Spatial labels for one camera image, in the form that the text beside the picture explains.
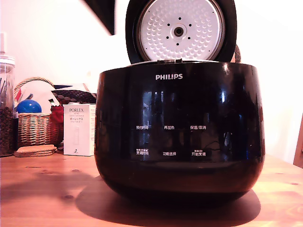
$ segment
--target perforated plate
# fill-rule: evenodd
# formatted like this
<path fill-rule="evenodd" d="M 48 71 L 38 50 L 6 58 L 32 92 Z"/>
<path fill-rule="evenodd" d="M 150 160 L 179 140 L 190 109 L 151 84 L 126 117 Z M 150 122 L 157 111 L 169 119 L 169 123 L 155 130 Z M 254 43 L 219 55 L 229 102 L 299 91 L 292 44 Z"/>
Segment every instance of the perforated plate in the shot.
<path fill-rule="evenodd" d="M 137 26 L 145 61 L 213 60 L 224 35 L 224 17 L 213 0 L 151 0 Z"/>

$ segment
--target rice cooker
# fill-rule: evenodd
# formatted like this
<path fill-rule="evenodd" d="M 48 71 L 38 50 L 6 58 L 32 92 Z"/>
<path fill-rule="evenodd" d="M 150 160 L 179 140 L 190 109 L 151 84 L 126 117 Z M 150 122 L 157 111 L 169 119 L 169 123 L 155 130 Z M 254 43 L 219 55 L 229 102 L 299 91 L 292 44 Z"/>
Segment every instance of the rice cooker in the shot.
<path fill-rule="evenodd" d="M 134 201 L 225 202 L 264 163 L 257 69 L 231 63 L 233 0 L 130 0 L 131 65 L 100 74 L 95 160 Z"/>

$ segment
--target white box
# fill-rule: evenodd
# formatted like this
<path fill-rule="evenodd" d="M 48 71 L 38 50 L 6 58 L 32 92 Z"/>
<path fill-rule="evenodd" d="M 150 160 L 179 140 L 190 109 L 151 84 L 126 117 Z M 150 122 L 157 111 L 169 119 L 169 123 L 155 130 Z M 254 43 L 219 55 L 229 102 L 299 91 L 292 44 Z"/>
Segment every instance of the white box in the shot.
<path fill-rule="evenodd" d="M 64 155 L 92 156 L 95 151 L 95 104 L 64 107 Z"/>

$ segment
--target wooden table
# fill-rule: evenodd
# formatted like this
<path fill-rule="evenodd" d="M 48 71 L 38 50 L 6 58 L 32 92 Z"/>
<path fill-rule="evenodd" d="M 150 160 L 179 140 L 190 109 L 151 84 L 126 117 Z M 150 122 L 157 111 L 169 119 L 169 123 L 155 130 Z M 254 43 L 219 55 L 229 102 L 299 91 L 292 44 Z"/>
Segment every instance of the wooden table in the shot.
<path fill-rule="evenodd" d="M 4 157 L 0 163 L 3 227 L 303 227 L 303 169 L 269 155 L 253 190 L 212 209 L 133 204 L 106 186 L 94 157 Z"/>

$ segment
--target cork coaster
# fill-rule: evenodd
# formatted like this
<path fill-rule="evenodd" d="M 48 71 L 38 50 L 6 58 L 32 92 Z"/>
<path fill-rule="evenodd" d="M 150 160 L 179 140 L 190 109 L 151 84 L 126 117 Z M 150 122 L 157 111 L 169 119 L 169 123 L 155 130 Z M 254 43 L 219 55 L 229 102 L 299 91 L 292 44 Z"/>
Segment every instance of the cork coaster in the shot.
<path fill-rule="evenodd" d="M 15 157 L 42 157 L 52 155 L 57 148 L 54 145 L 21 147 L 15 151 Z"/>

